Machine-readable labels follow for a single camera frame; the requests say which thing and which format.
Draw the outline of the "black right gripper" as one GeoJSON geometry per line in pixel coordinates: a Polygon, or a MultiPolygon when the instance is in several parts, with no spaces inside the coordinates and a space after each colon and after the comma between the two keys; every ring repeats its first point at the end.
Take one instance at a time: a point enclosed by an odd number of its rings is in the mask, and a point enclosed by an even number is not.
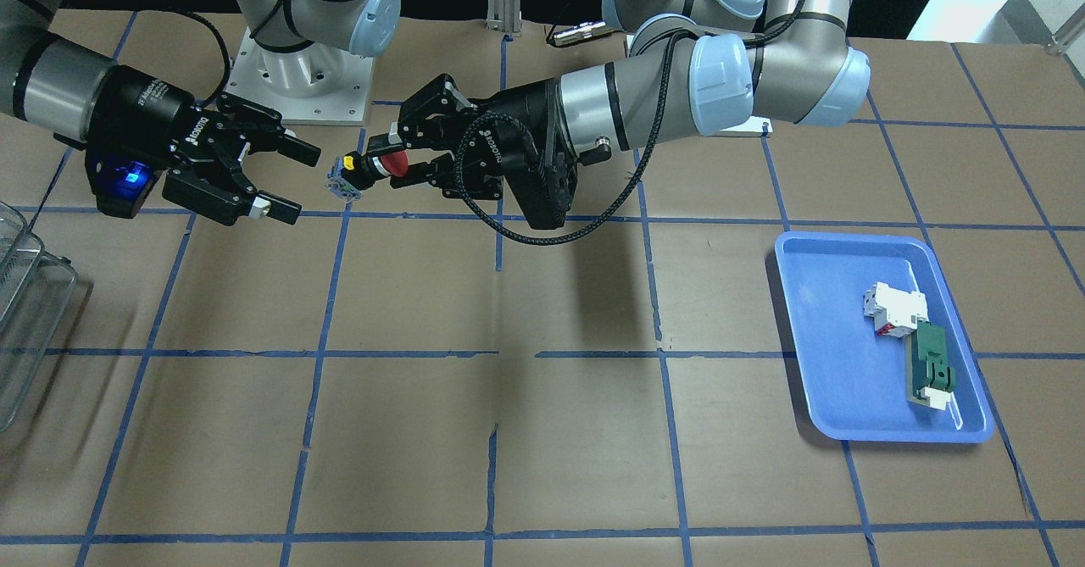
{"type": "Polygon", "coordinates": [[[159,195],[214,222],[267,217],[295,225],[302,205],[256,188],[243,162],[250,153],[278,153],[314,168],[320,147],[288,133],[273,108],[232,93],[217,100],[217,108],[202,108],[171,83],[112,66],[94,96],[93,147],[161,169],[159,195]]]}

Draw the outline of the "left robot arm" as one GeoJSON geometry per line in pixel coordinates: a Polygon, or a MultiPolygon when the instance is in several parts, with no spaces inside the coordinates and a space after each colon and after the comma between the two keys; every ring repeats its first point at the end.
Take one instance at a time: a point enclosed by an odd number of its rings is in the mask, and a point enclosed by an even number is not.
{"type": "Polygon", "coordinates": [[[871,83],[846,42],[852,0],[601,0],[625,57],[484,99],[442,74],[407,99],[390,131],[340,158],[363,190],[426,184],[445,197],[511,189],[533,225],[561,223],[582,166],[615,151],[718,136],[754,116],[840,126],[871,83]]]}

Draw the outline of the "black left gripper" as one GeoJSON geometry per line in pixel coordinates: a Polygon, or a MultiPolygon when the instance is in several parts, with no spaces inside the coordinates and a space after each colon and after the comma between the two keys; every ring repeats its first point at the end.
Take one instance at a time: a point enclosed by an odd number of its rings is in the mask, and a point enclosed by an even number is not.
{"type": "Polygon", "coordinates": [[[369,134],[363,154],[380,157],[408,150],[442,151],[431,162],[410,163],[407,155],[390,155],[390,186],[427,184],[454,190],[454,158],[462,160],[465,192],[490,197],[492,180],[503,177],[498,130],[512,126],[531,141],[532,128],[558,120],[559,86],[554,78],[493,93],[465,98],[454,77],[439,74],[403,101],[398,123],[384,133],[369,134]]]}

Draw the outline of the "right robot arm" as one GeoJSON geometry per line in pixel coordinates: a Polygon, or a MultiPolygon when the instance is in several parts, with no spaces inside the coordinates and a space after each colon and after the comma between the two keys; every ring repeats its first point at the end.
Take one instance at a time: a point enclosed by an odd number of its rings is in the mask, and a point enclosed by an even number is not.
{"type": "MultiPolygon", "coordinates": [[[[296,223],[302,204],[256,185],[248,157],[303,165],[320,149],[288,128],[280,104],[243,96],[231,83],[233,53],[206,16],[167,8],[209,33],[220,78],[204,95],[59,34],[64,0],[3,0],[3,114],[81,150],[98,212],[132,219],[152,192],[221,225],[240,219],[296,223]]],[[[403,0],[237,0],[248,42],[276,98],[326,91],[345,57],[376,57],[390,46],[403,0]]]]}

